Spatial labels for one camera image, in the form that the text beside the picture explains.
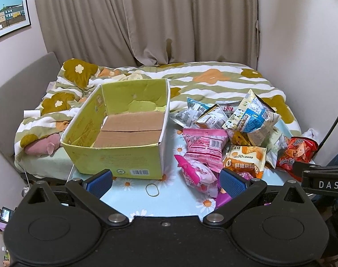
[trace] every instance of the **striped blanket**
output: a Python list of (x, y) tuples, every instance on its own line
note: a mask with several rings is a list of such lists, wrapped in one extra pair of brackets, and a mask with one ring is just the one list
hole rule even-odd
[(20, 124), (15, 136), (15, 160), (20, 161), (28, 144), (62, 132), (96, 86), (120, 80), (151, 78), (170, 80), (172, 112), (185, 108), (187, 97), (204, 103), (240, 101), (252, 89), (282, 116), (293, 135), (301, 134), (294, 115), (285, 104), (283, 91), (243, 64), (192, 62), (111, 69), (70, 59), (61, 67), (55, 87), (46, 93), (37, 107), (41, 116), (26, 118)]

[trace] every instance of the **framed picture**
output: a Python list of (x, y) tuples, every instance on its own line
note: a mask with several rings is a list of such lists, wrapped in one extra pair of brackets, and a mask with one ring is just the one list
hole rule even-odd
[(30, 24), (27, 0), (0, 0), (0, 37)]

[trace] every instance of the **curtain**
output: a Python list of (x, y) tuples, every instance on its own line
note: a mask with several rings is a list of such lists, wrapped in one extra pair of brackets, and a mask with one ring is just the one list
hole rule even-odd
[(48, 51), (108, 67), (257, 66), (257, 0), (35, 0)]

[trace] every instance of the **gray headboard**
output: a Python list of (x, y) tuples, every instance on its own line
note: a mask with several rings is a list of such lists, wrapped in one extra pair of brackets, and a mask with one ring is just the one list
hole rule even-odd
[(56, 81), (60, 65), (48, 53), (0, 87), (0, 152), (15, 168), (14, 137), (23, 120), (23, 110), (35, 109), (50, 81)]

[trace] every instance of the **open box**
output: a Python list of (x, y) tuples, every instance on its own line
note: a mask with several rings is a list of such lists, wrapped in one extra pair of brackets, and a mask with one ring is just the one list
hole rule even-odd
[(118, 177), (161, 179), (169, 103), (167, 79), (102, 84), (81, 106), (61, 143), (81, 173), (110, 169)]

